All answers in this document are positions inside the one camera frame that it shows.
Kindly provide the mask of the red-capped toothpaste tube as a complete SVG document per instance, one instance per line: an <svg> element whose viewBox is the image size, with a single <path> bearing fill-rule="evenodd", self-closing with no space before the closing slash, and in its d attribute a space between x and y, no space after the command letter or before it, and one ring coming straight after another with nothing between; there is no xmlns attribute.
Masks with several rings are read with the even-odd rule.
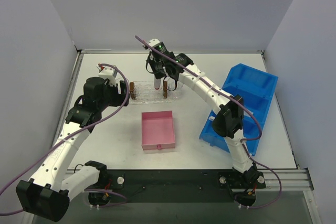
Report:
<svg viewBox="0 0 336 224"><path fill-rule="evenodd" d="M154 84L154 88L156 90L158 90L160 88L160 86L161 86L161 79L154 78L153 84Z"/></svg>

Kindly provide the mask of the brown wooden holder block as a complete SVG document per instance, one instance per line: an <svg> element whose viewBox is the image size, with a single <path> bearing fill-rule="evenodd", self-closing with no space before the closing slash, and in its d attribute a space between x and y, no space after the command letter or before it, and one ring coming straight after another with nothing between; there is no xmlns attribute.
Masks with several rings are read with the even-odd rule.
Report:
<svg viewBox="0 0 336 224"><path fill-rule="evenodd" d="M164 98L164 99L167 99L167 92L168 92L168 89L167 89L167 82L166 82L166 81L163 81L163 98Z"/></svg>
<svg viewBox="0 0 336 224"><path fill-rule="evenodd" d="M136 99L136 92L135 92L135 84L134 82L130 82L130 96L132 100Z"/></svg>

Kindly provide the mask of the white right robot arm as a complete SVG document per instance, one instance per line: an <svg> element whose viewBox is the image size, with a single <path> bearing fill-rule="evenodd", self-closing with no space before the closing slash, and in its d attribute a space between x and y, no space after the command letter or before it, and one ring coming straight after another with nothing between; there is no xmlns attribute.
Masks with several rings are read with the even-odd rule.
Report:
<svg viewBox="0 0 336 224"><path fill-rule="evenodd" d="M212 128L224 139L232 158L233 170L249 186L263 184L263 174L258 171L257 163L247 149L249 139L243 136L243 118L246 112L243 98L225 92L190 57L183 53L175 55L169 52L163 42L152 39L144 42L143 48L150 52L146 62L156 79L169 77L184 84L211 107L216 114Z"/></svg>

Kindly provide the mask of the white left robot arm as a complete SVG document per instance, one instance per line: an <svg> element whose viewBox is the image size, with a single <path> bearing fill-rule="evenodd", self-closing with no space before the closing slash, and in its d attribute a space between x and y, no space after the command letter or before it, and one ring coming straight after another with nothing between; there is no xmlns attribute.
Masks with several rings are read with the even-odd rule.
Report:
<svg viewBox="0 0 336 224"><path fill-rule="evenodd" d="M129 103L130 86L126 79L115 83L114 77L92 77L83 87L83 95L68 112L59 138L41 166L28 181L20 180L16 194L23 211L58 222L70 202L90 186L101 188L108 183L105 164L88 161L80 171L65 178L66 171L82 143L99 123L105 121L103 111L118 111Z"/></svg>

